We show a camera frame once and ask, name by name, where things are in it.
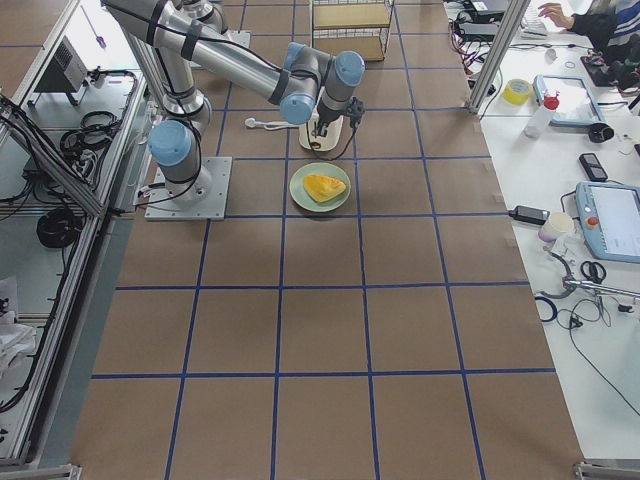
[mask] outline blue joint cap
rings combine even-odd
[[[284,57],[284,64],[282,68],[285,70],[291,70],[291,65],[296,61],[300,51],[305,47],[301,43],[291,42],[289,43],[289,47],[287,47],[287,55]]]
[[[336,75],[348,87],[357,87],[364,75],[364,60],[356,52],[346,51],[336,57]]]
[[[287,122],[302,125],[311,119],[316,99],[306,93],[291,93],[280,102],[280,115]]]
[[[163,167],[178,165],[191,150],[191,132],[176,120],[162,122],[149,134],[149,150]]]

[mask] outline green plate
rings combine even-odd
[[[318,203],[309,196],[302,185],[302,180],[307,175],[326,175],[328,177],[337,178],[347,185],[347,189],[328,202]],[[301,167],[293,174],[291,181],[289,182],[289,192],[291,193],[293,201],[306,210],[311,212],[330,212],[347,201],[349,193],[351,193],[351,181],[349,181],[349,176],[344,170],[340,167],[336,167],[332,163],[310,163]]]

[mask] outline white bottle with red cap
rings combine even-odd
[[[542,105],[540,105],[540,108],[533,114],[527,126],[524,127],[524,134],[529,138],[540,137],[544,129],[551,123],[558,105],[560,105],[560,100],[558,100],[557,93],[555,95],[551,95],[548,92],[545,93]]]

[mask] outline tape roll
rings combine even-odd
[[[533,93],[533,87],[526,80],[520,78],[514,78],[507,82],[507,86],[504,87],[502,97],[513,105],[522,105],[526,102]]]

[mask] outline tablet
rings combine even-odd
[[[594,257],[640,263],[640,187],[580,182],[576,204]]]
[[[594,123],[604,123],[598,102],[594,100],[591,89],[582,77],[536,75],[533,90],[539,104],[542,104],[546,92],[558,92],[560,106],[551,125],[588,127]]]

